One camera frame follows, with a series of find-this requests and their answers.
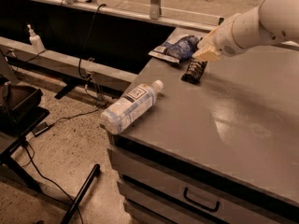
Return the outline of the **white gripper with vent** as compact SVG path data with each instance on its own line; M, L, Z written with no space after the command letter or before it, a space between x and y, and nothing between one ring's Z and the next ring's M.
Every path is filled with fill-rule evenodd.
M199 62L214 62L221 54L235 56L244 53L244 33L243 15L236 13L203 37L197 44L199 50L192 57Z

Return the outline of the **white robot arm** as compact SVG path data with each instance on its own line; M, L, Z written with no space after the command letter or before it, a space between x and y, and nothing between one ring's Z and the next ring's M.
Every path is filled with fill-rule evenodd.
M261 0L245 13L225 19L197 45L193 58L217 61L258 46L299 40L299 0Z

